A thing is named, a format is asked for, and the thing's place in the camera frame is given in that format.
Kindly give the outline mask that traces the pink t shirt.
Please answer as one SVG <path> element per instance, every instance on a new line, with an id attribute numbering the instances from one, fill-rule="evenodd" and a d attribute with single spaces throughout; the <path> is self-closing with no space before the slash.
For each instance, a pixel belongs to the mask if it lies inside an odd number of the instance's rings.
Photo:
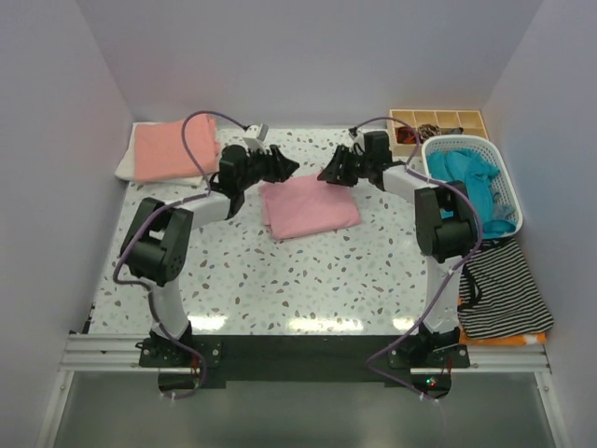
<path id="1" fill-rule="evenodd" d="M 361 223 L 350 189 L 320 181 L 316 175 L 292 177 L 284 183 L 265 183 L 258 191 L 262 222 L 278 241 Z"/>

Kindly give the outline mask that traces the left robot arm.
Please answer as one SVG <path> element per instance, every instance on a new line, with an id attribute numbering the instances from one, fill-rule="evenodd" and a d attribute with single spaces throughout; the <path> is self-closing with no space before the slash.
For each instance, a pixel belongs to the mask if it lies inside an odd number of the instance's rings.
<path id="1" fill-rule="evenodd" d="M 245 191 L 259 182 L 283 183 L 299 168 L 276 145 L 265 151 L 232 145 L 223 149 L 219 170 L 206 191 L 172 202 L 144 198 L 122 243 L 113 280 L 142 287 L 153 320 L 150 333 L 164 339 L 161 356 L 173 366 L 193 355 L 192 330 L 183 307 L 178 277 L 191 233 L 235 217 Z"/>

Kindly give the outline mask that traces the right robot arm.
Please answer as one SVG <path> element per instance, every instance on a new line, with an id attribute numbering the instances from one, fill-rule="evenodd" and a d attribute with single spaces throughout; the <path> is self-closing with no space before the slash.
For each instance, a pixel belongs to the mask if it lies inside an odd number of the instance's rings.
<path id="1" fill-rule="evenodd" d="M 366 179 L 414 206 L 416 241 L 427 258 L 427 298 L 414 325 L 421 338 L 415 354 L 425 366 L 435 367 L 448 356 L 449 346 L 459 341 L 460 272 L 482 240 L 479 214 L 462 182 L 436 180 L 395 161 L 385 132 L 351 128 L 349 135 L 352 143 L 337 146 L 317 179 L 349 188 Z"/>

